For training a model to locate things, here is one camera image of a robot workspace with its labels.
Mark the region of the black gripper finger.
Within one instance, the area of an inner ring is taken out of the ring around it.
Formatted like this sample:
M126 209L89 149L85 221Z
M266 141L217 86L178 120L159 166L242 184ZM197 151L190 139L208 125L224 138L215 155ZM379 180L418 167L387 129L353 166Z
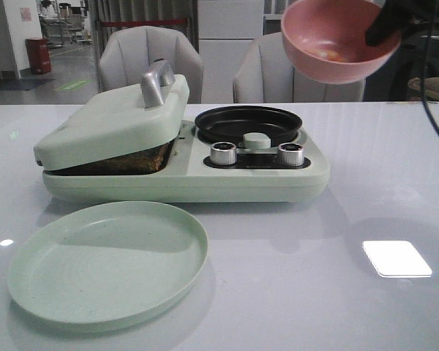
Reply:
M402 32L410 24L412 13L409 1L385 1L376 19L365 32L365 42L368 46L377 46L395 32Z

